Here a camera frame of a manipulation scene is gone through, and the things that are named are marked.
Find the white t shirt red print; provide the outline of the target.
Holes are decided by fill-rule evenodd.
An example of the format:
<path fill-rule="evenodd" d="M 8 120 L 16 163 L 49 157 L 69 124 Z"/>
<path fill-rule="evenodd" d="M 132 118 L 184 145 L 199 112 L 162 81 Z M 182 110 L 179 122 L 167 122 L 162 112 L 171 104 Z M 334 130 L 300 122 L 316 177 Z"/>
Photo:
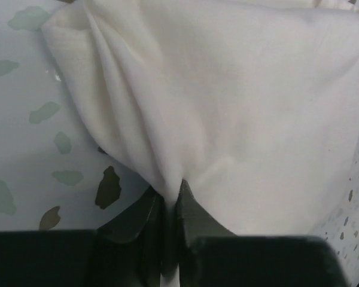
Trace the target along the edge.
<path fill-rule="evenodd" d="M 327 238 L 359 283 L 359 7 L 75 1 L 42 33 L 91 137 L 165 200 L 162 286 L 182 182 L 235 234 Z"/>

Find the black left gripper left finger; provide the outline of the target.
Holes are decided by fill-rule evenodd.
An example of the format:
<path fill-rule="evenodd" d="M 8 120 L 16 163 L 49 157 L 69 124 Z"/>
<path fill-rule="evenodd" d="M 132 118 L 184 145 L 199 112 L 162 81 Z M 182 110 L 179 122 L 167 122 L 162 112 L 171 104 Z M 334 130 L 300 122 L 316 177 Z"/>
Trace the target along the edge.
<path fill-rule="evenodd" d="M 98 229 L 96 286 L 159 286 L 162 198 L 149 187 L 134 204 Z"/>

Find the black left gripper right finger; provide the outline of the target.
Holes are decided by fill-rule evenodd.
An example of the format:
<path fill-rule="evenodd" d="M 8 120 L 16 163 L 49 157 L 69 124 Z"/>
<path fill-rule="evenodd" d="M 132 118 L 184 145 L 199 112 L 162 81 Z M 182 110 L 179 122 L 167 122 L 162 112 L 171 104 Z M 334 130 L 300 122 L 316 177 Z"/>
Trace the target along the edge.
<path fill-rule="evenodd" d="M 235 234 L 216 221 L 196 201 L 185 180 L 179 189 L 176 213 L 179 285 L 194 286 L 196 263 L 191 251 L 192 243 L 201 237 L 233 237 Z"/>

